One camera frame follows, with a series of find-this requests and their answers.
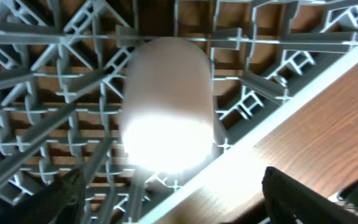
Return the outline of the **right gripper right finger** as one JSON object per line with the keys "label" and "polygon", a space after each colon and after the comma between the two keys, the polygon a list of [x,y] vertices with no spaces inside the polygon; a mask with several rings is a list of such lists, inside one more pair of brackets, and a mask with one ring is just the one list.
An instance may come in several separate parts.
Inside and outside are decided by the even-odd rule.
{"label": "right gripper right finger", "polygon": [[[358,215],[268,166],[262,181],[270,223],[358,223]],[[358,185],[344,198],[358,211]]]}

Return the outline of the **pink cup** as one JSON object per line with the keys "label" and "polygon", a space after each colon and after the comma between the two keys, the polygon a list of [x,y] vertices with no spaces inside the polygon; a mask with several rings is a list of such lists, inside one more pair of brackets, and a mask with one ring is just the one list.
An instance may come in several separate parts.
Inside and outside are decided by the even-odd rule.
{"label": "pink cup", "polygon": [[129,63],[119,124],[129,160],[156,172],[181,172],[206,160],[214,144],[210,62],[194,43],[162,37]]}

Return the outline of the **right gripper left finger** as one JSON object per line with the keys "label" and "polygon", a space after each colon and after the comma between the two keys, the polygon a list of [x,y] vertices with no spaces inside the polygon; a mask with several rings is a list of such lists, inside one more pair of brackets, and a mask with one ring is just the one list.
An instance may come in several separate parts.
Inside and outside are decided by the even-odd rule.
{"label": "right gripper left finger", "polygon": [[73,169],[35,195],[0,213],[0,224],[80,224],[86,183],[83,171]]}

